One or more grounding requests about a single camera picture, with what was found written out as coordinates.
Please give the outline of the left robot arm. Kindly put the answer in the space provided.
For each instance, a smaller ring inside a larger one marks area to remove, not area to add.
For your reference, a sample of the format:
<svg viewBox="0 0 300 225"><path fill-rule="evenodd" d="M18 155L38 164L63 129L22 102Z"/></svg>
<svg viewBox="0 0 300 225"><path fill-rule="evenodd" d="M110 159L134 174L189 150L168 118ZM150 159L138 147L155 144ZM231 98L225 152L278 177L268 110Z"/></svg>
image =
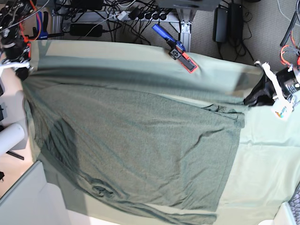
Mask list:
<svg viewBox="0 0 300 225"><path fill-rule="evenodd" d="M293 28L299 20L300 10L299 6L296 6L288 30L280 43L280 62L285 68L274 73L269 63L257 60L254 65L262 69L262 77L243 100L244 105L249 107L271 106L271 111L280 120L287 120L300 104L300 60L294 65L284 58L289 52L300 55L300 47L293 38Z"/></svg>

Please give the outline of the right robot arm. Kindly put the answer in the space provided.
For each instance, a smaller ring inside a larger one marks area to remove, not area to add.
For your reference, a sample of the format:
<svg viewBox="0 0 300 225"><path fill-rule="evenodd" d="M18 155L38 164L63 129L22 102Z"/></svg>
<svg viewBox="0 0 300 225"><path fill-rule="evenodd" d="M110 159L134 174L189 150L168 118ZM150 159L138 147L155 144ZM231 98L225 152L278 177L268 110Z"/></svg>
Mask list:
<svg viewBox="0 0 300 225"><path fill-rule="evenodd" d="M4 62L31 60L31 42L21 32L21 20L35 11L35 0L9 0L0 10L0 49L5 53Z"/></svg>

